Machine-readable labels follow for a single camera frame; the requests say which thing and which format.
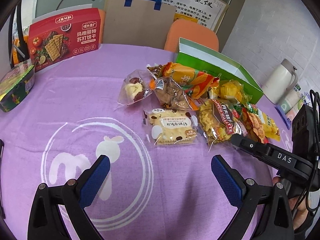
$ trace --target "human hand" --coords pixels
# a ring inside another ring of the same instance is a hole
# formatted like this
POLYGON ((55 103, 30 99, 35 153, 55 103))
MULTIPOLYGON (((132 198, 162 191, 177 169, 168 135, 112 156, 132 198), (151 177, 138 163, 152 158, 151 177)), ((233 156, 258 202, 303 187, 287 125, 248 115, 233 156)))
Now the human hand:
MULTIPOLYGON (((280 182, 280 177, 274 177, 272 179, 273 184, 276 184, 280 182)), ((296 204, 299 196, 289 199, 289 206, 290 210, 294 208, 294 205, 296 204)), ((306 208, 306 201, 303 199, 301 204, 297 207, 297 213, 293 219, 293 229, 296 230, 298 227, 300 227, 303 222, 306 220, 308 215, 308 210, 306 208)))

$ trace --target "chair backrest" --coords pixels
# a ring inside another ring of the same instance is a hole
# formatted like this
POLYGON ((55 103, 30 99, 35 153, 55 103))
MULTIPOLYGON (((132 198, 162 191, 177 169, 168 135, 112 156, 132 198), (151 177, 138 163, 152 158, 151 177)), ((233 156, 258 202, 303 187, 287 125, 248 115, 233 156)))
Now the chair backrest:
POLYGON ((212 30, 183 19, 179 19, 171 25, 164 50, 177 52, 180 37, 219 51, 218 37, 212 30))

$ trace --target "blue gripper pad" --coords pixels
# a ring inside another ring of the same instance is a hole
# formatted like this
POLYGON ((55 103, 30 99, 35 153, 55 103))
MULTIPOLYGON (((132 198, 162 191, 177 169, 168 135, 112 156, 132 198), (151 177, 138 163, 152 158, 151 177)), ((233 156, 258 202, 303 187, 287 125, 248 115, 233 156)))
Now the blue gripper pad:
POLYGON ((82 209, 92 204, 98 193, 104 179, 110 171, 110 160, 107 156, 97 165, 91 176, 85 182, 80 190, 79 205, 82 209))
POLYGON ((216 155, 212 158, 211 170, 230 204, 240 208, 246 191, 242 176, 238 172, 235 172, 221 155, 216 155))

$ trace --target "table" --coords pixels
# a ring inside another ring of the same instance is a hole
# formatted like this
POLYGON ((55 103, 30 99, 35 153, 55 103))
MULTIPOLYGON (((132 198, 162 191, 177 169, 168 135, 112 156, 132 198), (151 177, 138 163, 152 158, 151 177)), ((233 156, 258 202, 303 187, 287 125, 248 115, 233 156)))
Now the table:
MULTIPOLYGON (((152 96, 115 109, 127 74, 147 64, 165 64, 173 57, 172 52, 159 49, 103 44, 97 51, 44 69, 25 100, 12 111, 0 113, 5 221, 18 240, 27 238, 37 186, 42 182, 62 185, 77 178, 97 158, 98 145, 99 152, 111 156, 112 180, 86 212, 105 239, 217 239, 236 208, 211 172, 216 154, 244 178, 271 185, 267 165, 228 144, 218 144, 211 152, 205 143, 151 147, 142 117, 144 109, 156 104, 152 96)), ((291 132, 285 131, 273 104, 263 97, 258 106, 281 129, 282 141, 276 144, 290 146, 291 132)), ((244 239, 250 238, 258 213, 244 239)), ((71 223, 64 220, 77 239, 71 223)))

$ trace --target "soda cracker box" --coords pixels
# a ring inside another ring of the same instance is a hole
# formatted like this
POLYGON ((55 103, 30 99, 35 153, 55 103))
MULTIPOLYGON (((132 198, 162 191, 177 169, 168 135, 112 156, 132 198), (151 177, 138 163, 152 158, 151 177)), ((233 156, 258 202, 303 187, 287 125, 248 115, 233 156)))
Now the soda cracker box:
POLYGON ((30 25, 28 49, 35 71, 99 48, 97 8, 69 11, 30 25))

